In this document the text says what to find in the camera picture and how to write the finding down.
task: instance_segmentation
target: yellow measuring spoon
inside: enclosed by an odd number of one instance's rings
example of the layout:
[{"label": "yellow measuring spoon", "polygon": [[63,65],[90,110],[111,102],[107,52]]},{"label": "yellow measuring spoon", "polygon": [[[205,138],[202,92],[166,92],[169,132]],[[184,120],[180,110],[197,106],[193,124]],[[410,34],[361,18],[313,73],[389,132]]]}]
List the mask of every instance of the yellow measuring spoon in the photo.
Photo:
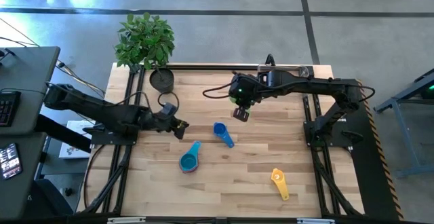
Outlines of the yellow measuring spoon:
[{"label": "yellow measuring spoon", "polygon": [[283,200],[288,200],[290,195],[288,193],[288,188],[286,187],[285,175],[283,172],[277,168],[273,169],[273,173],[271,173],[271,180],[276,184],[280,195]]}]

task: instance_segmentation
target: concrete floor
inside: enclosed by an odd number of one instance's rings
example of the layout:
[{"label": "concrete floor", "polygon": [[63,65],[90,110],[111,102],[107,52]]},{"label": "concrete floor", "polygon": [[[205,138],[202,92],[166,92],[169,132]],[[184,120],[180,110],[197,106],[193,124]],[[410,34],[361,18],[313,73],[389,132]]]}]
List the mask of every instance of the concrete floor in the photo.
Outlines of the concrete floor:
[{"label": "concrete floor", "polygon": [[[434,0],[308,0],[316,12],[434,12]],[[0,0],[3,7],[95,8],[104,10],[273,10],[302,11],[300,0]],[[58,45],[60,59],[84,80],[106,88],[116,30],[124,15],[0,13],[0,18],[39,45]],[[167,15],[176,36],[171,62],[263,63],[272,53],[278,63],[312,64],[303,16]],[[433,68],[432,18],[312,17],[319,61],[332,65],[335,77],[358,78],[376,88],[375,106]],[[1,36],[26,41],[0,22]],[[1,42],[0,45],[12,45]],[[97,67],[99,75],[93,70]],[[55,72],[54,82],[88,88]],[[67,111],[44,114],[60,123],[79,119]],[[409,165],[394,115],[375,115],[389,168]],[[425,155],[427,162],[433,156]],[[431,223],[434,174],[394,179],[404,217]],[[65,185],[63,180],[58,185]]]}]

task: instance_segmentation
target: phone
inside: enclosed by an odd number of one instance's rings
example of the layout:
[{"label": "phone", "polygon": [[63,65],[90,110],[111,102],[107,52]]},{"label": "phone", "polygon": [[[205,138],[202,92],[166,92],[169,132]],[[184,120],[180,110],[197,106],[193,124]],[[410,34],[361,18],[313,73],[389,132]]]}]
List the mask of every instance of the phone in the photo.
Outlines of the phone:
[{"label": "phone", "polygon": [[0,149],[0,164],[1,176],[4,180],[8,180],[22,172],[15,143],[11,143],[6,148]]}]

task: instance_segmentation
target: wooden tabletop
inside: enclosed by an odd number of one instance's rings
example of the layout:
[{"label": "wooden tabletop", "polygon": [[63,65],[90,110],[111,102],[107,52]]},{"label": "wooden tabletop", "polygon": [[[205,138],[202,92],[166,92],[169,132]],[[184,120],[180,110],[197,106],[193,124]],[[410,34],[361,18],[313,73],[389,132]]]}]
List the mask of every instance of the wooden tabletop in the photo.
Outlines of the wooden tabletop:
[{"label": "wooden tabletop", "polygon": [[[328,65],[313,67],[315,76],[333,77]],[[174,92],[180,99],[176,117],[190,123],[184,138],[172,133],[141,132],[133,147],[128,171],[122,215],[184,217],[320,217],[312,156],[305,145],[301,94],[268,98],[252,107],[249,121],[231,117],[235,105],[227,98],[202,96],[202,91],[231,81],[230,71],[174,70]],[[149,83],[146,72],[144,91],[153,111],[160,110],[158,91]],[[106,99],[123,100],[128,69],[113,65]],[[134,80],[136,91],[138,78]],[[227,89],[213,93],[227,94]],[[325,113],[334,100],[320,96]],[[174,104],[172,95],[164,100]],[[226,124],[235,146],[230,149],[213,135],[214,122]],[[199,167],[184,174],[178,161],[193,141],[201,141]],[[107,182],[113,147],[105,147],[89,172],[88,202]],[[330,157],[336,184],[354,207],[363,212],[353,160],[348,151],[331,148]],[[285,173],[290,199],[283,201],[271,180],[278,168]],[[324,189],[329,210],[330,191]],[[117,194],[115,185],[112,205]],[[83,210],[83,196],[77,210]]]}]

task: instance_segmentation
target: flower pot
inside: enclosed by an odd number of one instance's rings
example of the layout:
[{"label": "flower pot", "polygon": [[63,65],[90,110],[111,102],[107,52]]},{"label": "flower pot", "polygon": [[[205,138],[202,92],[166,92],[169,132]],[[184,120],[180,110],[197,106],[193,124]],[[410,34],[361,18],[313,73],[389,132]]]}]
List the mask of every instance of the flower pot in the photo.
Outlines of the flower pot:
[{"label": "flower pot", "polygon": [[149,77],[152,87],[160,93],[168,93],[174,89],[174,74],[167,68],[154,70]]}]

